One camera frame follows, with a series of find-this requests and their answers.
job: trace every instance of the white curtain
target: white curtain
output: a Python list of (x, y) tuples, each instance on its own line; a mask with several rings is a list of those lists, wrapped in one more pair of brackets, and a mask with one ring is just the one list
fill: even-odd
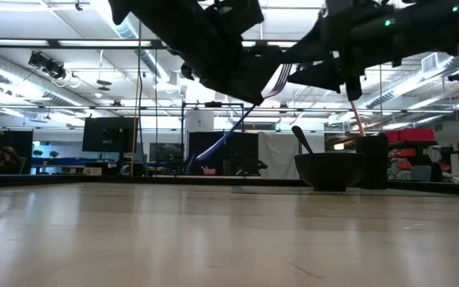
[(299, 179), (294, 155), (299, 141), (293, 134), (258, 132), (258, 159), (269, 166), (261, 171), (263, 179)]

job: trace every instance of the shelf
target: shelf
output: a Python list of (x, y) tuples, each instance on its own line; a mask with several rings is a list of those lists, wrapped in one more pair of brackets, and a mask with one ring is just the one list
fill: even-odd
[(397, 143), (389, 143), (389, 149), (393, 148), (420, 148), (420, 147), (431, 147), (437, 145), (437, 142), (434, 140), (407, 140)]

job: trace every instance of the monitor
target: monitor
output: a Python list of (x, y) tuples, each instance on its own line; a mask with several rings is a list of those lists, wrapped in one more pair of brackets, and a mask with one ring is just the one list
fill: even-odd
[(132, 141), (137, 139), (134, 118), (88, 118), (84, 123), (83, 151), (133, 152)]

